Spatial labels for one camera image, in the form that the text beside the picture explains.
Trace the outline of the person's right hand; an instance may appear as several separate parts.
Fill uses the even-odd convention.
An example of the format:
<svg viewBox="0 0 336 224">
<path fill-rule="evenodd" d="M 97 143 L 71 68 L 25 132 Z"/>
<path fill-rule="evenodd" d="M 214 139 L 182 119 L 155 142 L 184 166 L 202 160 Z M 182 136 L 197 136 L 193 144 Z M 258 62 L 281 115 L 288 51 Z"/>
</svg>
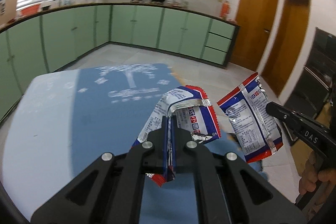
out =
<svg viewBox="0 0 336 224">
<path fill-rule="evenodd" d="M 317 182 L 327 182 L 327 187 L 323 196 L 327 198 L 335 187 L 335 169 L 329 168 L 321 171 L 317 171 L 314 166 L 317 162 L 315 152 L 311 152 L 309 158 L 305 164 L 305 169 L 299 180 L 298 191 L 300 195 L 304 195 L 307 192 L 314 192 L 317 187 Z"/>
</svg>

